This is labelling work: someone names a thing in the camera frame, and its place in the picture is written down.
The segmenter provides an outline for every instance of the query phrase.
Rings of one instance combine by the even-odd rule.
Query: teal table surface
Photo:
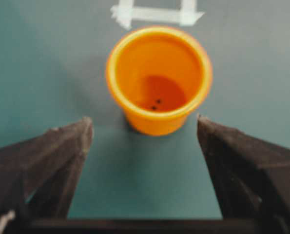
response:
[[[0,147],[89,116],[95,137],[70,218],[221,218],[196,114],[290,148],[290,0],[199,0],[213,86],[177,132],[133,131],[104,78],[127,31],[117,0],[0,0]],[[179,0],[135,5],[179,8]],[[132,30],[152,23],[133,21]]]

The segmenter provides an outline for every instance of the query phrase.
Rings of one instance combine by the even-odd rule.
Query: white tape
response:
[[[203,15],[204,12],[197,12],[197,0],[182,0],[179,25],[194,25]]]
[[[15,217],[16,213],[12,210],[0,217],[0,234],[3,234],[8,222],[15,219]]]
[[[114,5],[112,18],[125,29],[131,28],[132,20],[158,21],[165,23],[178,23],[181,26],[192,26],[204,12],[197,12],[197,0],[182,0],[180,10],[164,8],[133,7],[133,0],[120,0]]]

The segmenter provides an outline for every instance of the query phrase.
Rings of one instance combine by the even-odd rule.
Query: plastic cup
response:
[[[206,51],[188,34],[169,27],[128,34],[113,48],[105,73],[129,123],[152,136],[183,125],[212,83]]]

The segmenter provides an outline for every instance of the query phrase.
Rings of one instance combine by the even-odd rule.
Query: table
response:
[[[95,138],[69,217],[221,218],[196,113],[290,147],[290,0],[199,0],[196,25],[162,24],[196,37],[213,63],[205,103],[163,137],[134,131],[107,90],[107,56],[127,34],[111,19],[117,3],[0,0],[0,147],[90,116]]]

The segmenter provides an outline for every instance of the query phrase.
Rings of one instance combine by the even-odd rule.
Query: cup rim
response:
[[[157,33],[159,34],[163,33],[170,36],[174,36],[177,39],[186,43],[191,49],[191,51],[200,58],[201,66],[203,67],[204,79],[200,86],[199,92],[185,105],[175,110],[167,112],[152,112],[136,106],[125,97],[125,95],[119,89],[119,85],[116,81],[116,64],[123,49],[133,40],[141,36]],[[187,116],[189,113],[198,108],[198,106],[201,105],[201,103],[206,99],[207,95],[210,92],[212,84],[212,65],[206,51],[203,49],[200,43],[192,36],[171,27],[151,26],[141,28],[129,33],[116,44],[116,46],[113,48],[108,57],[106,66],[106,78],[108,88],[110,89],[114,99],[119,103],[119,105],[124,110],[133,112],[138,116],[145,117],[148,119],[170,119],[181,116]]]

